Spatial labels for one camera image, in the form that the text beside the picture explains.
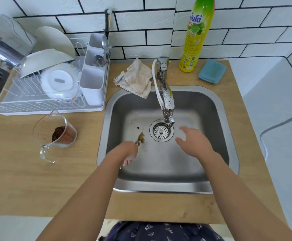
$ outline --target sink drain strainer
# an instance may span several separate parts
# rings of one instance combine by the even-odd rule
[[[169,128],[169,126],[160,119],[152,123],[149,128],[149,133],[154,140],[158,142],[166,142],[173,137],[174,128]]]

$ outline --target sink basin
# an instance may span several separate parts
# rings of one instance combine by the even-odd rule
[[[201,86],[171,86],[175,101],[172,128],[163,123],[154,87],[145,100],[125,90],[116,92],[105,111],[97,165],[122,141],[136,141],[144,133],[136,160],[119,170],[114,189],[129,192],[212,193],[199,161],[185,154],[175,137],[179,129],[200,129],[229,167],[238,174],[239,162],[223,104],[211,90]]]

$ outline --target dish soap bottle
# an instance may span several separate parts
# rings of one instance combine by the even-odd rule
[[[214,12],[215,0],[196,0],[188,21],[186,40],[179,64],[183,72],[192,72],[195,69]]]

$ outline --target dish rack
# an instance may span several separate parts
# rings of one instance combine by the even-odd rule
[[[89,50],[89,41],[87,37],[70,38],[70,40],[73,40],[80,54],[85,54],[84,56],[76,56],[72,62],[73,66],[82,71],[85,56]],[[102,111],[105,108],[109,69],[110,60],[104,67],[103,104],[100,106],[90,106],[82,93],[80,93],[80,97],[76,100],[72,100],[72,98],[49,98],[41,88],[40,74],[20,78],[20,71],[16,68],[11,73],[0,94],[0,114],[7,116],[48,114],[52,110],[58,110],[60,113]]]

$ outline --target blue sponge cloth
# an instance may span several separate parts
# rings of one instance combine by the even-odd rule
[[[206,64],[198,74],[198,77],[207,82],[217,84],[221,80],[225,69],[225,65],[217,63],[216,61],[210,59],[206,62]]]

